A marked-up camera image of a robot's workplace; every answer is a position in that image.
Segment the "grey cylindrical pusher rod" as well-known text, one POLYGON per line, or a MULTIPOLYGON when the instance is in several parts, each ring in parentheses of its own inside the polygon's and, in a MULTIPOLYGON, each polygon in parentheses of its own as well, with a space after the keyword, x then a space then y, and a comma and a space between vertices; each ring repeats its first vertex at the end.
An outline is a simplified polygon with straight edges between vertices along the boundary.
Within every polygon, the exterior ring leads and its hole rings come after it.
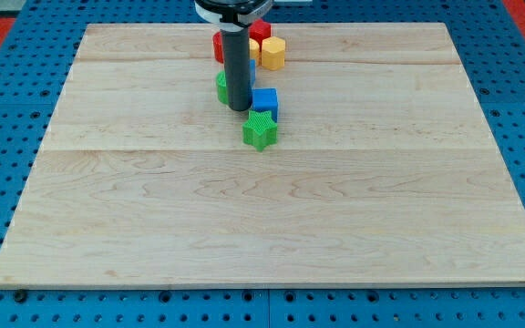
POLYGON ((247 110, 252 104, 249 31, 222 30, 221 41, 228 105, 234 111, 247 110))

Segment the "black white robot end flange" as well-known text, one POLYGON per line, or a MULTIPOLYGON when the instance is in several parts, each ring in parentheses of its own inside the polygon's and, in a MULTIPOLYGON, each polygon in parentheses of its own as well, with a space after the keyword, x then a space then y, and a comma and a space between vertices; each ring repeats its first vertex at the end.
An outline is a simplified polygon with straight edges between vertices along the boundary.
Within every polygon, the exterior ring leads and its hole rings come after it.
POLYGON ((195 0, 199 17, 220 30, 238 32, 266 15, 273 0, 195 0))

